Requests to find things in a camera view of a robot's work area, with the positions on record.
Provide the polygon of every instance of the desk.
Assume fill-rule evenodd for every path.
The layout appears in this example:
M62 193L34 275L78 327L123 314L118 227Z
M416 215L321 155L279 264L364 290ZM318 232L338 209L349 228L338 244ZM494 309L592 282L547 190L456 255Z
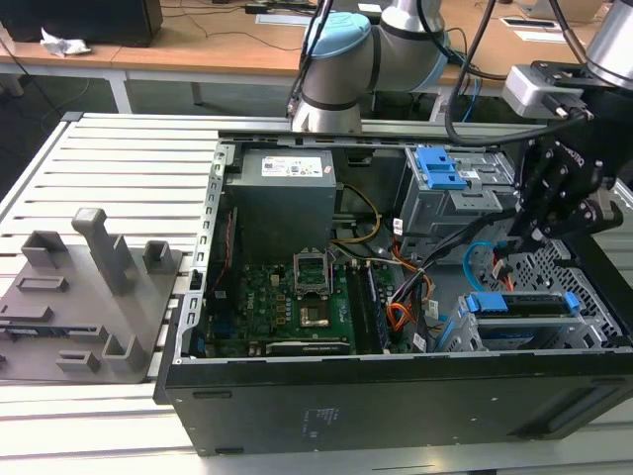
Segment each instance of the desk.
M469 135L524 129L476 124L458 128ZM29 233L58 231L66 243L78 243L79 235L68 223L73 210L87 203L102 206L109 216L108 230L124 233L130 246L154 236L168 240L185 252L180 270L187 272L218 131L248 129L279 132L289 126L274 118L118 114L86 114L78 122L62 121L0 203L0 295L24 263L20 246ZM439 124L413 122L365 121L363 129L443 134ZM621 184L617 190L625 202L633 203ZM633 211L626 207L623 211L624 227L600 235L600 245L621 252L617 262L627 268L630 262L622 262L621 256L630 256L633 250ZM173 297L186 288L187 277L179 277ZM176 305L174 299L169 303L170 308ZM167 313L164 322L170 318ZM499 475L615 475L633 471L633 400L560 441L199 458L173 409L156 406L151 399L165 337L161 332L143 384L0 381L0 473L465 475L497 468Z
M163 0L163 6L178 7L180 0ZM184 0L184 5L201 7L195 0ZM229 4L226 9L233 10ZM469 43L482 17L484 4L475 0L443 0L442 15L447 28L459 27L466 32ZM205 10L191 9L188 13ZM4 32L8 47L26 69L35 75L96 77L110 81L119 112L130 113L132 106L126 89L129 79L184 81L198 83L262 84L290 86L297 73L299 49L304 29L294 26L270 26L255 23L255 16L242 10L213 15L179 16L179 8L164 8L163 28L148 48L91 46L86 55L59 58L48 54L38 44L14 44ZM529 64L535 59L574 61L567 45L527 43L522 41L497 18L519 15L514 5L497 5L474 63L487 72L506 74L517 63ZM589 43L599 22L578 26L578 36ZM270 47L246 35L249 33L271 45ZM462 47L457 32L451 34L455 48ZM0 51L0 73L20 74L20 68L6 51ZM443 104L458 69L449 66L437 86L427 92L439 94L433 118L439 118ZM485 81L482 95L500 95L502 83ZM194 103L201 103L200 89L194 86Z

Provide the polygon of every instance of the black computer case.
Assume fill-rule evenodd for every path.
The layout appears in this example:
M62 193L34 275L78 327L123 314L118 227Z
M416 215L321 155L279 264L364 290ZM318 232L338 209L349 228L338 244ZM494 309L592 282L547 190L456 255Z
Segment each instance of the black computer case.
M0 21L15 42L38 42L44 28L89 45L148 47L162 12L160 0L0 0Z

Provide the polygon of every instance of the gray floor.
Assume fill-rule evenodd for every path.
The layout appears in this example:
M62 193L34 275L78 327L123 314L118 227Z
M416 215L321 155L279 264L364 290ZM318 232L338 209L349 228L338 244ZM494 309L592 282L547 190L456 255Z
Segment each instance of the gray floor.
M88 83L87 79L81 78L44 76L36 80L62 113L117 112L110 85L105 80L90 79ZM0 95L0 199L58 122L56 113L28 79L24 90L25 95L20 98L11 98L6 93ZM188 83L130 81L128 90L133 108L139 114L280 117L284 115L288 96L286 87L203 84L206 103L195 106ZM433 96L422 96L419 105L414 107L413 99L417 96L381 93L377 111L372 113L371 96L367 95L361 101L361 111L367 118L428 120ZM455 117L464 114L466 105L465 98L456 107ZM472 116L475 122L508 123L517 119L502 101L492 98L480 99Z

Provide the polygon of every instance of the gray power supply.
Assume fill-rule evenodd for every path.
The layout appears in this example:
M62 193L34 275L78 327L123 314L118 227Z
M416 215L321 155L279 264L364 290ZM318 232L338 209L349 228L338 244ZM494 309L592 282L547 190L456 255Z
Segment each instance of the gray power supply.
M288 262L306 247L325 252L336 198L329 150L249 150L225 189L239 209L246 261Z

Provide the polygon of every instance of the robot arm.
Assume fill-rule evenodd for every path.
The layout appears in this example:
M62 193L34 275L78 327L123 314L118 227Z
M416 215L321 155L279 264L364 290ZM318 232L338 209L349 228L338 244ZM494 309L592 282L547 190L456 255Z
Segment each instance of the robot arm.
M411 91L434 84L446 57L429 39L444 41L440 0L424 0L424 30L415 0L394 0L370 27L362 15L329 15L312 54L299 104L291 111L292 130L312 133L360 133L357 100L365 91ZM307 42L315 39L315 32Z
M536 61L515 66L503 98L523 117L565 117L583 110L590 120L525 144L515 173L515 250L543 238L596 233L622 223L609 200L622 166L633 159L633 0L619 0L591 42L587 64Z

